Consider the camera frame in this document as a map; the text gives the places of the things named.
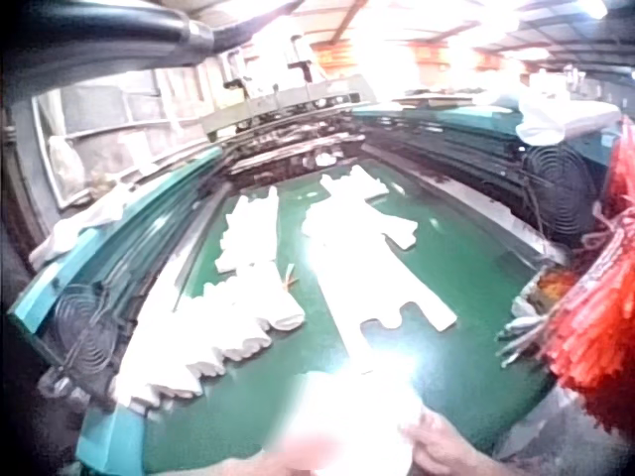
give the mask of fan grill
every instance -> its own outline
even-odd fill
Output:
[[[587,231],[597,197],[588,169],[569,146],[531,147],[525,170],[536,196],[539,216],[555,232],[578,235]]]
[[[83,375],[106,368],[117,343],[117,324],[106,309],[105,293],[93,287],[67,287],[56,306],[55,330],[65,351],[64,366]]]

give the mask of white plastic bag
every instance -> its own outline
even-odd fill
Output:
[[[81,157],[64,137],[49,138],[49,159],[65,199],[85,189],[86,171]]]
[[[523,122],[516,133],[530,146],[551,146],[616,123],[617,106],[598,101],[569,101],[521,96]]]
[[[31,252],[29,261],[40,270],[47,261],[72,250],[82,230],[120,220],[129,199],[130,185],[119,183],[82,212],[58,221],[47,239]]]

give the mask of factory wall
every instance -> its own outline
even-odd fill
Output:
[[[518,78],[526,72],[517,61],[473,50],[412,42],[342,43],[314,46],[317,61],[331,77],[362,73],[378,96],[389,98],[408,89],[483,87],[484,71]]]

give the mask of orange wall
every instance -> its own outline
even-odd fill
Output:
[[[359,50],[351,42],[340,43],[334,46],[313,46],[319,64],[331,77],[348,76],[357,72],[363,72],[360,63]],[[412,42],[392,42],[391,51],[405,54],[412,58],[419,71],[419,81],[426,85],[447,85],[450,81],[451,52],[444,45],[421,45]],[[511,66],[511,62],[496,55],[479,52],[473,53],[470,59],[473,69],[476,70],[500,70]]]

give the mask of finger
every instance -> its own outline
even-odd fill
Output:
[[[399,429],[404,436],[406,436],[414,443],[426,445],[435,440],[435,436],[431,433],[431,431],[420,424],[403,426]]]
[[[447,466],[444,466],[436,462],[430,454],[421,446],[417,446],[413,451],[413,460],[424,471],[435,476],[443,476],[450,474],[450,470]]]
[[[423,407],[419,425],[428,429],[439,429],[443,426],[444,418],[437,412],[433,412],[428,407]]]

